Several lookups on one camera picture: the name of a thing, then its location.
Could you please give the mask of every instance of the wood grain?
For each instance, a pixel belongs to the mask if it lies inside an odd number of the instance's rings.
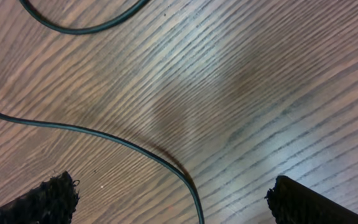
[[[84,27],[135,0],[32,3]],[[0,0],[0,111],[171,155],[206,223],[274,223],[278,174],[358,213],[358,0],[153,0],[82,36]],[[197,222],[187,188],[138,153],[0,121],[0,206],[64,170],[81,180],[73,223]]]

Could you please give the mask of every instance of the black wire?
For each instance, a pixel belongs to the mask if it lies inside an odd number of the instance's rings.
[[[165,168],[176,174],[179,179],[181,179],[186,186],[189,188],[189,191],[191,193],[191,196],[193,196],[194,203],[196,205],[197,214],[198,214],[198,221],[200,224],[204,224],[204,215],[203,215],[203,209],[201,207],[201,201],[200,197],[198,196],[197,189],[192,186],[191,182],[185,177],[185,175],[180,172],[176,167],[171,165],[169,162],[165,161],[161,157],[149,152],[148,150],[135,145],[134,143],[131,143],[129,141],[126,141],[125,139],[119,138],[117,136],[113,136],[111,134],[103,133],[101,131],[96,131],[89,128],[79,127],[75,125],[70,124],[60,124],[60,123],[52,123],[52,122],[46,122],[46,121],[33,121],[28,119],[22,119],[22,118],[14,118],[8,115],[4,115],[0,113],[0,119],[5,121],[10,121],[17,124],[26,124],[30,126],[39,126],[39,127],[46,127],[46,128],[57,128],[57,129],[66,129],[70,131],[77,131],[80,133],[85,134],[91,134],[93,136],[101,137],[108,139],[110,141],[114,141],[118,144],[122,144],[123,146],[127,146],[135,151],[140,152],[141,154],[149,157],[150,159],[154,160],[155,162],[158,162],[159,164],[163,165]]]
[[[97,26],[80,29],[66,28],[50,22],[47,18],[41,15],[41,13],[37,11],[37,9],[33,5],[31,5],[29,0],[20,0],[20,3],[22,3],[24,9],[26,9],[27,12],[29,12],[30,15],[34,17],[34,19],[37,19],[40,23],[47,26],[48,28],[51,28],[63,34],[82,35],[94,34],[125,22],[127,19],[137,13],[137,11],[139,11],[143,6],[145,6],[149,1],[150,0],[138,0],[138,2],[135,3],[132,7],[130,7],[128,10],[123,12],[121,15],[115,17],[114,19],[111,19],[110,21],[107,21]]]

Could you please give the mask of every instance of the cord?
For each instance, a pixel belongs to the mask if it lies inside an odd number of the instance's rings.
[[[53,29],[57,32],[61,32],[63,34],[83,35],[83,34],[94,34],[97,32],[101,32],[103,30],[106,30],[108,28],[111,28],[113,26],[116,26],[118,24],[125,22],[127,19],[129,19],[135,13],[137,13],[143,6],[145,6],[149,1],[150,0],[138,0],[138,2],[135,3],[128,10],[123,12],[121,15],[115,17],[114,19],[111,19],[110,21],[107,21],[107,22],[102,23],[97,26],[87,27],[87,28],[79,28],[79,29],[66,28],[66,27],[62,27],[60,25],[54,24],[53,22],[50,22],[46,17],[41,15],[41,13],[39,11],[37,11],[37,9],[31,4],[31,2],[29,0],[20,0],[20,3],[22,3],[24,9],[26,9],[27,12],[29,12],[30,15],[34,19],[37,19],[38,22],[42,23],[46,27]]]
[[[180,172],[176,167],[171,165],[166,160],[162,159],[161,157],[153,154],[152,152],[149,152],[148,150],[131,143],[130,141],[126,141],[125,139],[119,138],[117,136],[113,136],[111,134],[107,134],[101,131],[96,131],[89,128],[84,128],[80,126],[70,125],[70,124],[61,124],[61,123],[52,123],[52,122],[46,122],[46,121],[34,121],[34,120],[28,120],[28,119],[22,119],[22,118],[14,118],[5,114],[0,113],[0,119],[5,121],[10,121],[17,124],[25,124],[30,126],[38,126],[38,127],[46,127],[46,128],[57,128],[57,129],[65,129],[70,131],[76,131],[79,133],[85,133],[85,134],[91,134],[93,136],[101,137],[104,139],[108,139],[110,141],[116,142],[118,144],[122,144],[123,146],[127,146],[137,152],[140,152],[141,154],[147,156],[148,158],[154,160],[155,162],[158,162],[159,164],[163,165],[165,168],[167,168],[169,171],[173,172],[176,176],[181,179],[186,186],[189,188],[189,191],[191,193],[191,196],[193,196],[193,200],[197,209],[198,214],[198,221],[200,224],[204,224],[204,215],[203,215],[203,209],[201,207],[201,201],[200,197],[198,196],[197,189],[192,186],[191,182],[185,177],[185,175]]]

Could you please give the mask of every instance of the wooden surface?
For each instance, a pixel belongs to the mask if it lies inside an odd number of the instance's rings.
[[[32,2],[84,27],[135,0]],[[264,196],[278,174],[358,213],[358,1],[152,0],[72,36],[0,0],[0,111],[171,155],[206,223],[273,223]],[[81,180],[73,223],[197,222],[188,189],[144,156],[0,121],[0,206],[64,170]]]

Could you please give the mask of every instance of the floor plank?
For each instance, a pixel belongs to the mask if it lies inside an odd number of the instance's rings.
[[[135,0],[32,3],[85,27]],[[358,0],[153,0],[82,36],[0,0],[0,111],[171,155],[206,223],[273,223],[278,174],[358,213]],[[64,170],[81,180],[73,223],[197,222],[186,187],[138,153],[0,121],[0,206]]]

